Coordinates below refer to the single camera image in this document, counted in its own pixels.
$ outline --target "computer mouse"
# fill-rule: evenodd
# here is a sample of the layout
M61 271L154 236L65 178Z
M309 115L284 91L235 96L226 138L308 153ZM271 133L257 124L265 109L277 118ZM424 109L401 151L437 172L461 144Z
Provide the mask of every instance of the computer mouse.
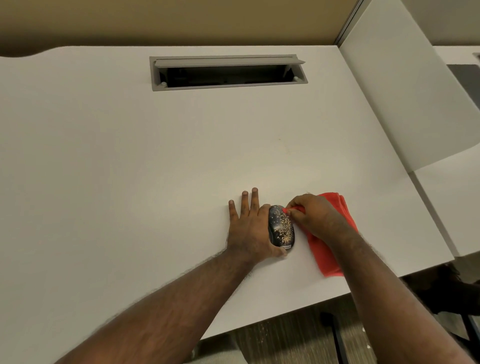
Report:
M280 205L270 206L268 210L268 233L273 245L284 249L293 247L295 242L293 223Z

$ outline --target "white desk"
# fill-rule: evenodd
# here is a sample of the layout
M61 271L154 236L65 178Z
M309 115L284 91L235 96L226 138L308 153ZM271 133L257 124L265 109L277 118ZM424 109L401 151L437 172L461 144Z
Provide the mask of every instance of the white desk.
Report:
M306 85L153 92L149 56L297 54ZM398 275L451 260L337 47L72 47L1 59L0 362L51 363L225 245L227 202L342 193ZM348 292L297 231L205 337Z
M478 64L478 47L435 47L446 64ZM448 235L454 255L480 251L480 145L420 168L415 174Z

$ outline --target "red microfiber cloth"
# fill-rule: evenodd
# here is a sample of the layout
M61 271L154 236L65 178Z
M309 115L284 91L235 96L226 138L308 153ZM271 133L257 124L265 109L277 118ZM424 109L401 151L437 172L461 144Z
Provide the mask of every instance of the red microfiber cloth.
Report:
M355 221L353 221L352 216L350 216L347 204L342 195L336 192L327 192L325 194L320 194L319 196L325 197L328 202L330 202L333 207L335 207L336 210L343 215L350 226L353 227L356 232L358 232L357 225L355 225ZM295 206L292 208L305 213L303 206ZM312 254L322 274L325 277L343 276L343 272L328 245L307 231L303 226L300 226L300 228L307 235L308 245L310 246L310 250L312 251Z

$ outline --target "person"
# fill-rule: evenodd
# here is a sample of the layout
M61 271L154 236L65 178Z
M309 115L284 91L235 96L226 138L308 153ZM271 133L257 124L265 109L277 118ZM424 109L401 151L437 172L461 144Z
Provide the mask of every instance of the person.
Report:
M240 216L228 203L227 247L144 297L57 361L58 364L183 363L215 315L252 268L286 256L268 236L268 209L258 190L242 193ZM291 209L303 206L305 214ZM287 205L292 220L324 240L340 264L379 363L473 364L365 240L323 197Z

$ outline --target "person's left hand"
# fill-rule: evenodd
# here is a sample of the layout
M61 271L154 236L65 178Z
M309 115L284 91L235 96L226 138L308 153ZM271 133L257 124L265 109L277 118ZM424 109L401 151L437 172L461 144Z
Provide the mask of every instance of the person's left hand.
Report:
M254 264L276 256L287 256L284 248L274 246L268 237L269 204L260 207L258 189L252 189L252 200L248 206L248 192L241 196L240 217L233 200L228 202L230 211L230 228L228 230L227 250L245 254Z

